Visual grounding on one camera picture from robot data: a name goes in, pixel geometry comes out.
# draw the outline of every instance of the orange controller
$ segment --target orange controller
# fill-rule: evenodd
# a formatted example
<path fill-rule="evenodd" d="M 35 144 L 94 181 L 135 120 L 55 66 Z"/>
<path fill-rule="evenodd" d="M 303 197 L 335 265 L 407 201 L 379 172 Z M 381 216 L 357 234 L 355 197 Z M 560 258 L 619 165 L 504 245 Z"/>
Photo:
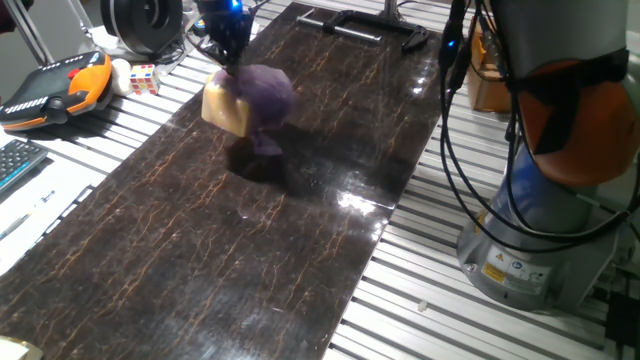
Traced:
<path fill-rule="evenodd" d="M 111 58 L 92 51 L 33 71 L 0 106 L 6 131 L 62 124 L 69 115 L 102 109 L 111 100 Z"/>

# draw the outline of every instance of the table surface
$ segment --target table surface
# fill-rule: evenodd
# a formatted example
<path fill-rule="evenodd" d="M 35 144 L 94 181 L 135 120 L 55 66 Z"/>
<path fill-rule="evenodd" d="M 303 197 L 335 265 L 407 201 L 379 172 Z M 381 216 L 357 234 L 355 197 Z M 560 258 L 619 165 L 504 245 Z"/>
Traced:
<path fill-rule="evenodd" d="M 229 172 L 243 144 L 197 95 L 0 279 L 0 332 L 51 359 L 321 357 L 436 124 L 438 39 L 401 56 L 295 25 L 309 9 L 246 57 L 298 95 L 281 161 L 250 159 L 278 176 Z"/>

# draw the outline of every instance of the purple cloth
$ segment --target purple cloth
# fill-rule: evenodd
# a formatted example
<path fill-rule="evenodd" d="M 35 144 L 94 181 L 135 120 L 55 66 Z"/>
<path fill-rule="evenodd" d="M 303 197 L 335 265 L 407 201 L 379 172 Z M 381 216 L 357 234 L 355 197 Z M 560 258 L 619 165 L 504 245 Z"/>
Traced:
<path fill-rule="evenodd" d="M 287 75 L 280 69 L 250 65 L 241 67 L 237 77 L 220 71 L 213 82 L 249 104 L 248 134 L 253 139 L 254 152 L 264 156 L 282 154 L 275 141 L 260 131 L 280 128 L 293 108 L 295 95 Z"/>

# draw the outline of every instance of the black metal bracket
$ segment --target black metal bracket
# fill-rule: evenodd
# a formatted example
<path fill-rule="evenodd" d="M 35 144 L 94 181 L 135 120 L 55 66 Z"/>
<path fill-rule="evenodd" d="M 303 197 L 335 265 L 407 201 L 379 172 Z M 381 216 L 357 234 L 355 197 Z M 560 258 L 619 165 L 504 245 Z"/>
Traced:
<path fill-rule="evenodd" d="M 346 23 L 354 22 L 375 28 L 409 34 L 409 38 L 402 44 L 402 52 L 410 53 L 422 48 L 429 39 L 429 31 L 420 26 L 395 18 L 380 15 L 367 14 L 360 11 L 341 11 L 331 20 L 324 23 L 323 30 L 327 33 L 335 33 L 336 27 L 343 27 Z"/>

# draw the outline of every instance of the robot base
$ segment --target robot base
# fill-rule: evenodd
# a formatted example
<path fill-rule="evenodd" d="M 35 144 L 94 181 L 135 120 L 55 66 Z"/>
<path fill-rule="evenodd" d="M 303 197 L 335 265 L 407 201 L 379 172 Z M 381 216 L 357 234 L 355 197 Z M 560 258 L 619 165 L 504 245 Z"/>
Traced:
<path fill-rule="evenodd" d="M 581 189 L 594 195 L 596 189 Z M 529 152 L 520 151 L 514 162 L 513 192 L 525 220 L 539 231 L 575 233 L 601 224 L 610 215 L 596 213 L 592 205 L 546 179 L 533 163 Z M 504 218 L 517 223 L 509 209 L 506 183 L 491 202 Z M 551 243 L 516 232 L 485 211 L 482 224 L 503 242 L 525 249 L 552 249 Z M 561 252 L 532 254 L 506 249 L 487 237 L 472 222 L 458 240 L 458 260 L 471 283 L 485 295 L 521 310 L 538 310 L 548 305 L 575 308 L 593 287 L 614 257 L 621 226 L 585 245 Z"/>

